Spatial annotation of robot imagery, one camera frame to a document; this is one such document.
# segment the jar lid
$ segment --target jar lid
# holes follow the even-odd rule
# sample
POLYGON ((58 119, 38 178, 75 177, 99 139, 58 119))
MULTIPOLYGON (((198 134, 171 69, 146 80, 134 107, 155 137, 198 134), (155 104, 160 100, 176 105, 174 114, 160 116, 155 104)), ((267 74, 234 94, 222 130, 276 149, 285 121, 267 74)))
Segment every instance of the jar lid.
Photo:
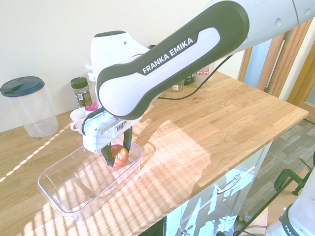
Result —
POLYGON ((0 92, 6 97, 21 97, 42 89, 45 82, 36 76, 26 76, 10 80, 2 85, 0 92))
POLYGON ((208 70, 208 71, 197 71, 196 74, 197 75, 209 75, 210 74, 210 70, 208 70))
POLYGON ((71 87, 74 89, 82 89, 88 86, 88 81, 84 77, 78 77, 71 80, 71 87))

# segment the apple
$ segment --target apple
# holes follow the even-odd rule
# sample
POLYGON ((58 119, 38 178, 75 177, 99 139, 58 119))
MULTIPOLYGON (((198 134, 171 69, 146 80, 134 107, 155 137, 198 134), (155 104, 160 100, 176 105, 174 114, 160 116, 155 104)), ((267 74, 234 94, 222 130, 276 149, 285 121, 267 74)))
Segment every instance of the apple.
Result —
POLYGON ((113 158, 115 159, 113 168, 120 169, 127 164, 128 159, 129 159, 129 153, 128 153, 127 148, 125 148, 124 146, 120 144, 115 144, 115 145, 112 145, 111 152, 112 152, 113 158))

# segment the butcher block countertop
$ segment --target butcher block countertop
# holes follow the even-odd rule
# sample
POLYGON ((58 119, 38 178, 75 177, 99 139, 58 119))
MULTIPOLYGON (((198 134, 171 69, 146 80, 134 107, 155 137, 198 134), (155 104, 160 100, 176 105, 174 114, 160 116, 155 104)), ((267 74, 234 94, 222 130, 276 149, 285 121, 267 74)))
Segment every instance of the butcher block countertop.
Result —
POLYGON ((23 127, 0 133, 1 235, 139 235, 308 114, 218 72, 187 99, 156 100, 133 127, 144 150, 139 174, 76 224, 55 213, 36 186, 46 168, 82 145, 69 113, 57 116, 59 129, 48 138, 31 138, 23 127))

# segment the white wall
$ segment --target white wall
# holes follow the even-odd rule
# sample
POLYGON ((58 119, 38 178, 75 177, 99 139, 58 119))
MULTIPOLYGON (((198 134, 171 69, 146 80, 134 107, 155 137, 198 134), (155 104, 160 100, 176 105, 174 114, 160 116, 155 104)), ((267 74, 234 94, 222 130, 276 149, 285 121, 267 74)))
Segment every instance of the white wall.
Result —
MULTIPOLYGON (((92 37, 127 31, 144 46, 157 44, 188 22, 208 0, 1 0, 0 86, 38 76, 57 114, 77 107, 70 80, 91 69, 92 37)), ((221 72, 238 77, 243 52, 221 72)), ((8 98, 0 96, 0 132, 22 123, 8 98)))
MULTIPOLYGON (((241 72, 244 52, 245 51, 240 51, 234 54, 226 63, 224 63, 220 67, 218 71, 234 79, 238 79, 241 72)), ((215 62, 215 67, 217 67, 223 60, 224 59, 217 60, 215 62)))
POLYGON ((290 93, 293 89, 293 86, 297 80, 297 77, 299 76, 299 73, 301 72, 303 64, 306 60, 306 57, 308 56, 310 52, 310 49, 314 41, 315 41, 315 19, 312 20, 309 30, 307 31, 305 35, 301 48, 296 56, 296 59, 292 65, 290 73, 286 79, 284 87, 279 96, 280 99, 287 101, 287 99, 289 98, 290 93))

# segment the white cabinet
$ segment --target white cabinet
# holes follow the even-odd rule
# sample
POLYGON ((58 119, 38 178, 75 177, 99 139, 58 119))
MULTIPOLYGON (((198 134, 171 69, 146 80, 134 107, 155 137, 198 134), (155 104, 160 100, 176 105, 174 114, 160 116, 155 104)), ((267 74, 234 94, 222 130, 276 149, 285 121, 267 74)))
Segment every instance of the white cabinet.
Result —
POLYGON ((166 235, 215 236, 232 229, 270 145, 169 213, 166 235))

